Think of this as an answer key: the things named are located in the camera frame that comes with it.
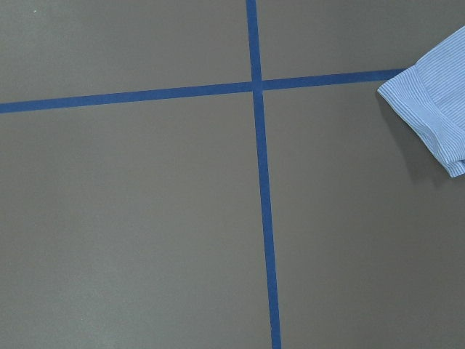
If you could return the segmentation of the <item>light blue striped shirt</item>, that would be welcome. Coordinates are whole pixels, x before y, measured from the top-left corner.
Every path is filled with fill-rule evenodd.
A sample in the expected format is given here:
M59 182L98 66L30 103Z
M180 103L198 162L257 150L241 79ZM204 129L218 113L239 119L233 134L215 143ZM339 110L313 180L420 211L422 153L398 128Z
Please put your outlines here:
M464 28L378 88L450 177L464 174Z

